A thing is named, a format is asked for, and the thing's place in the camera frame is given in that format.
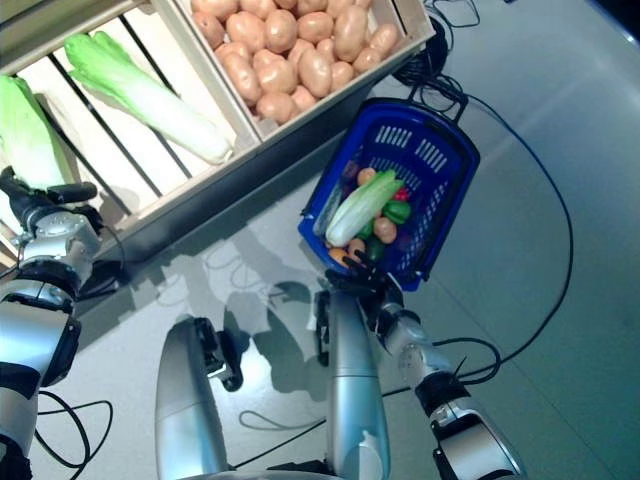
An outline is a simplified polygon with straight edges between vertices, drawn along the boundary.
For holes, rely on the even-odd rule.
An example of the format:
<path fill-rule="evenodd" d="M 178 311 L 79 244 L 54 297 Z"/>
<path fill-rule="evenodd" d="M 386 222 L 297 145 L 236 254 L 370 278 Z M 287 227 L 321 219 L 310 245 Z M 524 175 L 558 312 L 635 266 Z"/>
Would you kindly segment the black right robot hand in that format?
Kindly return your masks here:
<path fill-rule="evenodd" d="M 404 306 L 403 293 L 397 282 L 363 251 L 356 250 L 355 259 L 347 256 L 344 263 L 344 272 L 329 269 L 325 276 L 334 288 L 357 298 L 368 315 L 388 305 Z"/>

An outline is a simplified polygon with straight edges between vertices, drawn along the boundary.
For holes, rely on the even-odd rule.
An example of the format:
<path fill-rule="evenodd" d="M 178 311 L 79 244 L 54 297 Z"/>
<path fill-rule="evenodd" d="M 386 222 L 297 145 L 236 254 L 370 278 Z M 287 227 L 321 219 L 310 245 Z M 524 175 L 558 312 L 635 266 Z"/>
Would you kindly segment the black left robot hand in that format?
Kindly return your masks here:
<path fill-rule="evenodd" d="M 1 171 L 1 191 L 8 196 L 10 209 L 24 230 L 33 230 L 44 217 L 59 212 L 84 215 L 93 226 L 103 222 L 100 213 L 87 204 L 97 196 L 91 182 L 35 189 L 19 180 L 12 167 L 6 167 Z"/>

